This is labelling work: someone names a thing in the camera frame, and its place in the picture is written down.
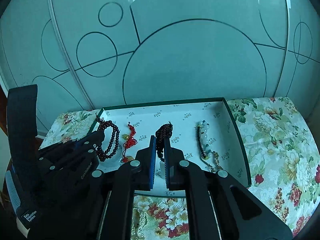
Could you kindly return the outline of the black cord jade pendant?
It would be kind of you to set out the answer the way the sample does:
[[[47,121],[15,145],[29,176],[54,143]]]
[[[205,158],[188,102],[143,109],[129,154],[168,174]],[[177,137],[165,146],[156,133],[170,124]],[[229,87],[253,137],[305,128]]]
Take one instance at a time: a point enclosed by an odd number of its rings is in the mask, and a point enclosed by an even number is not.
[[[160,172],[161,178],[165,179],[165,160],[164,160],[164,141],[165,138],[171,138],[173,131],[173,125],[171,122],[167,124],[163,124],[156,131],[156,153],[158,158],[160,159]]]

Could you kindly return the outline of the red knot gold charm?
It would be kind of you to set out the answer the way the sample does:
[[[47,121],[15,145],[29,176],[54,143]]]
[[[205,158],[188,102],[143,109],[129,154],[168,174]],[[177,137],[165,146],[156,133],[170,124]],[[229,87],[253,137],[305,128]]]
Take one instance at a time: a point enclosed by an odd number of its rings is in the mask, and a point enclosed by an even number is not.
[[[136,130],[135,127],[132,126],[130,124],[130,122],[128,122],[127,124],[130,133],[129,134],[123,134],[123,139],[125,140],[125,142],[123,143],[123,152],[122,152],[122,159],[121,162],[122,163],[127,163],[129,161],[131,161],[133,158],[132,157],[128,157],[126,156],[126,152],[129,148],[135,146],[137,144],[137,140],[134,138],[134,136],[136,135]]]

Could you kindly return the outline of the pale jade bangle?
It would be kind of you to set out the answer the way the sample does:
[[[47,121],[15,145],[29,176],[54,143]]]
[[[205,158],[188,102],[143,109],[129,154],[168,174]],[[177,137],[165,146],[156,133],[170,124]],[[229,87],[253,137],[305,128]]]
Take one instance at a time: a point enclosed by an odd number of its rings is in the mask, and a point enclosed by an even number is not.
[[[121,152],[116,152],[116,154],[113,155],[111,158],[106,159],[105,166],[106,167],[117,166],[118,164],[121,163],[122,157],[123,156]]]

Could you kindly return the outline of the green shallow gift box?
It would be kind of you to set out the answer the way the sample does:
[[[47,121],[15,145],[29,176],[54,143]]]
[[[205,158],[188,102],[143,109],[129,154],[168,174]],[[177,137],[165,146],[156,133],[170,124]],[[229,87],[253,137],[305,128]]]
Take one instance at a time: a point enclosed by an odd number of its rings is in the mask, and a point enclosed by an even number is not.
[[[127,105],[123,108],[101,109],[97,116],[105,121],[111,120],[120,131],[119,148],[123,152],[123,134],[129,134],[128,122],[135,127],[134,138],[137,144],[129,148],[126,156],[135,157],[138,150],[149,146],[150,138],[163,124],[173,125],[171,147],[182,150],[184,158],[205,171],[215,166],[214,157],[202,161],[197,142],[197,127],[206,122],[207,139],[203,146],[218,153],[220,166],[232,175],[244,187],[250,187],[251,174],[244,148],[244,143],[235,123],[231,110],[224,99],[200,101],[161,102],[151,105]],[[98,169],[103,172],[117,170],[117,166],[106,167],[105,161],[99,163]]]

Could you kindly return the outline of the frosted glass wardrobe doors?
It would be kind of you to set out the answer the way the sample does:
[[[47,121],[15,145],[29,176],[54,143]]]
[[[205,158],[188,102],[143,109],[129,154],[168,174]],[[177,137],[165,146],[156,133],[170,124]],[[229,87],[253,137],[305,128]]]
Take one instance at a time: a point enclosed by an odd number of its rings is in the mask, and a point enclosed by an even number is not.
[[[37,129],[64,112],[146,102],[319,100],[310,0],[1,0],[1,85],[38,86]]]

